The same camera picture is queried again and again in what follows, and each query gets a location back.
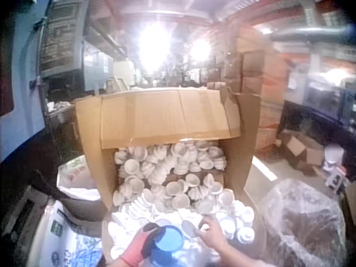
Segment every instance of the gloved hand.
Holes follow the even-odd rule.
[[[151,256],[155,239],[159,239],[165,233],[165,228],[159,227],[152,222],[146,224],[137,232],[132,242],[121,254],[120,259],[131,267],[138,267],[139,263]]]

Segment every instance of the warehouse wall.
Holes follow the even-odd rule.
[[[14,109],[1,117],[1,161],[45,127],[38,91],[29,90],[36,76],[37,35],[33,25],[44,15],[49,0],[37,0],[14,13],[12,92]]]

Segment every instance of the duct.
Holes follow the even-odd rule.
[[[353,26],[346,27],[303,27],[290,28],[268,35],[272,41],[290,42],[326,42],[340,44],[356,44],[356,30]]]

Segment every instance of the forearm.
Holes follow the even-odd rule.
[[[130,267],[130,266],[121,258],[117,258],[111,264],[109,264],[107,267]]]
[[[226,244],[218,250],[223,265],[229,267],[253,267],[256,261]]]

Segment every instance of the clear plastic bag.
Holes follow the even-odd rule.
[[[287,179],[262,199],[265,260],[276,266],[341,266],[345,221],[339,204],[309,185]]]

